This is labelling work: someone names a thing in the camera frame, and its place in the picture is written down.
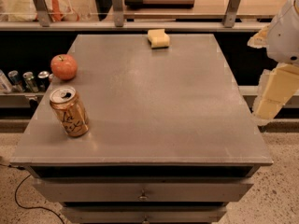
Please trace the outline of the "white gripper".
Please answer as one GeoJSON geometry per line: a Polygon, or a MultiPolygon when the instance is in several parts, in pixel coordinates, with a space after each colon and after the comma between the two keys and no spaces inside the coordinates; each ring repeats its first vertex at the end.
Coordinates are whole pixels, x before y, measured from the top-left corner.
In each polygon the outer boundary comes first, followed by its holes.
{"type": "Polygon", "coordinates": [[[265,48],[278,62],[260,76],[252,116],[258,126],[268,124],[299,90],[299,0],[287,0],[270,25],[252,36],[247,45],[265,48]]]}

